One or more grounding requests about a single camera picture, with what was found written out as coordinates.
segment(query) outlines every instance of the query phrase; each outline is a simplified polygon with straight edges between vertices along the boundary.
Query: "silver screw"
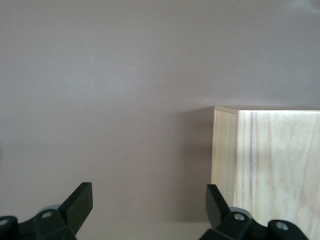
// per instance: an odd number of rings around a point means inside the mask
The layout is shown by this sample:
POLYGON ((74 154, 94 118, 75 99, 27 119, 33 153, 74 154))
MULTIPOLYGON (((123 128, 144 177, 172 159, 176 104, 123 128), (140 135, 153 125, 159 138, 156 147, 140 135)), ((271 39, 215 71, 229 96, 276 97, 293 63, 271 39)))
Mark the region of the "silver screw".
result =
POLYGON ((42 214, 41 217, 42 217, 43 219, 48 218, 48 217, 51 217, 51 212, 47 211, 47 212, 45 212, 44 214, 42 214))
POLYGON ((241 213, 236 213, 236 214, 234 215, 234 218, 235 218, 236 220, 238 220, 238 221, 243 221, 243 220, 245 220, 245 216, 243 216, 241 213))
POLYGON ((284 230, 284 231, 286 231, 286 230, 289 229, 289 227, 287 226, 287 224, 285 224, 284 222, 281 222, 281 221, 277 221, 277 222, 275 223, 275 226, 276 226, 278 229, 284 230))
POLYGON ((3 219, 0 221, 0 226, 6 225, 8 223, 7 219, 3 219))

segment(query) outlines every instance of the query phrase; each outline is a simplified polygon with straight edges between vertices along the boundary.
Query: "wall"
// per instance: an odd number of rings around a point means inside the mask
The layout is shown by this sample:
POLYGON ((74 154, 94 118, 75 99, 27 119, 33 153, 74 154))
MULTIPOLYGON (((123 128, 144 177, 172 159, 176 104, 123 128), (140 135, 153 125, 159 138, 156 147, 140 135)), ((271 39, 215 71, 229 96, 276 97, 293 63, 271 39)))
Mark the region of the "wall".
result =
POLYGON ((208 227, 213 105, 320 106, 318 0, 2 0, 0 216, 93 184, 90 239, 208 227))

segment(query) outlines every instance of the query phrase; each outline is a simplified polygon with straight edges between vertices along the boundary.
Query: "wooden block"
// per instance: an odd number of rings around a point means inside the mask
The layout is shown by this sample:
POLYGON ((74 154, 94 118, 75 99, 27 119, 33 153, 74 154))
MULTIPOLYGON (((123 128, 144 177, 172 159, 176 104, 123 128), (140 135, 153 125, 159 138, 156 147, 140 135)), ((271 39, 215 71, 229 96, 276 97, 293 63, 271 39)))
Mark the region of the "wooden block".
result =
POLYGON ((211 183, 262 225, 320 236, 320 109, 214 108, 211 183))

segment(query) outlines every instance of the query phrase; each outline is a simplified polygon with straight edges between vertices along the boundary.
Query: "plain gray background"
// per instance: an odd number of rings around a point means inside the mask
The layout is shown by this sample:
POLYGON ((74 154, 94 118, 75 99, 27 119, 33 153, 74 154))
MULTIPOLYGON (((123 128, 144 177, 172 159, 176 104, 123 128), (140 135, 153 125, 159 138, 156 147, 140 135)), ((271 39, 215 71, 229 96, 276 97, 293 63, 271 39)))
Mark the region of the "plain gray background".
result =
POLYGON ((319 0, 0 0, 0 216, 92 182, 79 240, 197 239, 212 106, 319 90, 319 0))

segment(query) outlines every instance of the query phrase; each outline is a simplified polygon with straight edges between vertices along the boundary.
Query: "wood grain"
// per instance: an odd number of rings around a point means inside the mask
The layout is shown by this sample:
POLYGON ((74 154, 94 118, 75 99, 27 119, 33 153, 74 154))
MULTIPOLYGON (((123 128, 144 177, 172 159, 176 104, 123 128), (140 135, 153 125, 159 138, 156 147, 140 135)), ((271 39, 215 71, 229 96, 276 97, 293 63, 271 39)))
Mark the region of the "wood grain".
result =
POLYGON ((320 236, 320 110, 215 107, 212 183, 263 225, 320 236))

